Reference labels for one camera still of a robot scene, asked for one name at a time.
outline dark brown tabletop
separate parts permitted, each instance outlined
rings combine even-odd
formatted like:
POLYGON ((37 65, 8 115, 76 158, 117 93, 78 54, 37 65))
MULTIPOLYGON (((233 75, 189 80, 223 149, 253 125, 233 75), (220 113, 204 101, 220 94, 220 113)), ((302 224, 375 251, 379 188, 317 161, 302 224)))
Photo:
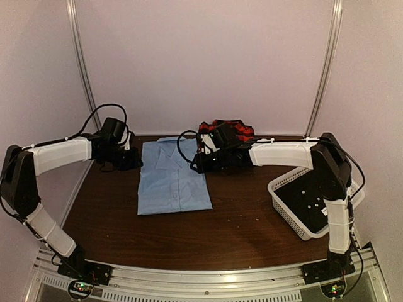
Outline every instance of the dark brown tabletop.
MULTIPOLYGON (((158 137, 136 137, 135 146, 158 137)), ((155 269, 270 267, 326 257, 328 236, 302 241, 275 211, 268 183, 289 167, 207 174, 212 210, 137 216, 140 169, 93 164, 64 230, 89 260, 155 269)))

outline black fabric in basket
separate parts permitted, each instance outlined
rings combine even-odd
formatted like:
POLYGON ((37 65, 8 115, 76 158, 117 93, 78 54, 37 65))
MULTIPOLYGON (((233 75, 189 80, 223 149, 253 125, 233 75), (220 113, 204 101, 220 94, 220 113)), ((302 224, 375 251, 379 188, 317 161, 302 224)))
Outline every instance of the black fabric in basket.
POLYGON ((314 171, 298 177, 275 191, 277 196, 312 233, 318 233, 327 225, 326 207, 319 198, 314 171))

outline white backdrop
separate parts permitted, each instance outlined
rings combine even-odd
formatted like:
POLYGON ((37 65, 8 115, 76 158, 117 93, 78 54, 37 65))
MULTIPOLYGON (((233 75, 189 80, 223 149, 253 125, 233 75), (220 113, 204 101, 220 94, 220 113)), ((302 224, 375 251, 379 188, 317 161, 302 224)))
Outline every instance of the white backdrop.
POLYGON ((392 301, 402 301, 403 278, 402 12, 401 0, 344 1, 339 45, 314 131, 333 132, 366 174, 356 223, 362 240, 372 241, 392 301))
MULTIPOLYGON (((65 0, 0 1, 0 168, 8 146, 77 132, 89 110, 65 0)), ((43 204, 59 223, 87 163, 38 178, 43 204)), ((22 301, 39 245, 0 209, 0 300, 22 301)))
POLYGON ((257 133, 303 134, 332 7, 87 0, 77 14, 95 100, 124 105, 136 134, 179 133, 214 118, 242 118, 257 133))

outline blue shirt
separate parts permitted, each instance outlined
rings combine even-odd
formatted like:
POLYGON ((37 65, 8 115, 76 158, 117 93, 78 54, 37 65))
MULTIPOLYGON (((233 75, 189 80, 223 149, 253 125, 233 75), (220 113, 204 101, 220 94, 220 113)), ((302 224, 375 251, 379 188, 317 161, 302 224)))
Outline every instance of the blue shirt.
MULTIPOLYGON (((204 174, 190 169, 176 146, 177 137, 143 144, 138 215, 212 209, 204 174)), ((190 160, 195 139, 182 139, 181 151, 190 160)))

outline white basket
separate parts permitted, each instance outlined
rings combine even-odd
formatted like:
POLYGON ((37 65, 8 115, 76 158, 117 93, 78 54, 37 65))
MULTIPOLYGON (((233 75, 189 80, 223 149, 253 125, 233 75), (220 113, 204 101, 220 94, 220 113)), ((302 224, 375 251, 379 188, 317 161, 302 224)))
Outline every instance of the white basket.
MULTIPOLYGON (((309 240, 311 238, 321 238, 325 234, 329 232, 329 226, 326 225, 322 230, 317 233, 312 233, 295 215, 292 211, 288 208, 288 206, 277 196, 275 191, 292 182, 294 179, 304 175, 305 173, 309 172, 309 169, 306 168, 296 168, 276 179, 269 182, 268 190, 271 194, 273 200, 273 207, 276 209, 277 212, 287 221, 287 223, 294 229, 294 231, 301 237, 302 240, 309 240)), ((357 183, 353 181, 351 185, 351 193, 353 194, 358 189, 357 183)), ((354 200, 351 201, 353 204, 353 208, 356 208, 364 199, 365 193, 363 190, 357 193, 354 197, 354 200)))

